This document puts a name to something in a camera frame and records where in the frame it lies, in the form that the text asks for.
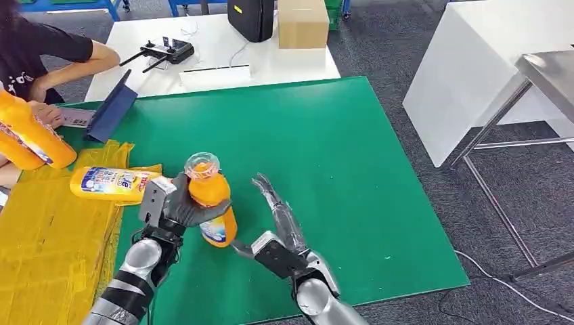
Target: clear bottle cap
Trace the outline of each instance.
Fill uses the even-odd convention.
[[[219,159],[209,152],[198,152],[185,162],[184,171],[191,179],[206,179],[219,172]]]

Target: black speaker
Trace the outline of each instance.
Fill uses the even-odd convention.
[[[248,41],[263,42],[273,34],[274,9],[274,0],[227,0],[227,19]]]

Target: detergent bottle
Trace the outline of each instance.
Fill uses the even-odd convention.
[[[0,152],[15,166],[25,171],[31,171],[42,165],[41,160],[22,140],[4,124],[0,123]]]
[[[185,174],[190,177],[190,194],[204,207],[213,207],[231,198],[231,190],[225,177],[219,172],[219,159],[214,154],[199,152],[185,163]],[[233,210],[211,221],[200,224],[203,238],[216,247],[231,244],[237,234]]]
[[[76,160],[74,149],[50,126],[44,125],[28,103],[5,90],[0,90],[0,123],[53,168],[67,167]]]
[[[70,190],[81,198],[141,202],[146,184],[159,176],[152,171],[83,167],[74,171]]]

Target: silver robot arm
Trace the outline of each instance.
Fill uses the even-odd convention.
[[[232,243],[238,254],[255,259],[281,279],[292,282],[292,298],[314,325],[368,325],[357,311],[341,301],[340,290],[325,259],[311,250],[291,208],[269,180],[258,173],[252,181],[271,208],[278,235],[267,231],[251,246]]]
[[[139,209],[139,219],[146,226],[139,238],[132,238],[124,263],[83,325],[139,324],[170,266],[177,263],[185,230],[224,214],[231,206],[229,200],[213,208],[200,206],[191,199],[188,184],[183,173],[172,181],[158,177],[147,184]]]

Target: cardboard box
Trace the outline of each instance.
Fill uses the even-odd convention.
[[[279,48],[317,49],[327,45],[325,0],[278,0]]]

